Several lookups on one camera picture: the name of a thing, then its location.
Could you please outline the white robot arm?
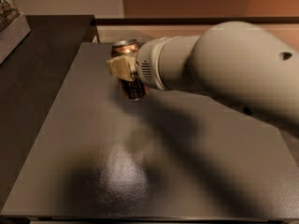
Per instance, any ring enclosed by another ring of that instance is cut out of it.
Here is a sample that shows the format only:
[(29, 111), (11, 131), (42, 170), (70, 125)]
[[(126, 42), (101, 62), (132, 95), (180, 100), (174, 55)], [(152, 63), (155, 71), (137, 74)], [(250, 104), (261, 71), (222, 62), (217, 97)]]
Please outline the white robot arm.
[(277, 126), (299, 124), (299, 52), (251, 23), (154, 39), (107, 67), (114, 77), (139, 78), (155, 90), (207, 95)]

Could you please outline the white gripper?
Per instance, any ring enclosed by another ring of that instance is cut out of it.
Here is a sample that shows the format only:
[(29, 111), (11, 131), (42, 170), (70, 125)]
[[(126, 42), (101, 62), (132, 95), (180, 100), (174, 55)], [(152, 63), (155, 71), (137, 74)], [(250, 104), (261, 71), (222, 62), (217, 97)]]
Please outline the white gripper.
[(125, 81), (135, 81), (138, 74), (140, 80), (147, 87), (159, 91), (168, 91), (160, 75), (159, 63), (164, 46), (169, 40), (169, 37), (153, 39), (144, 44), (136, 56), (124, 54), (108, 60), (109, 73), (113, 77)]

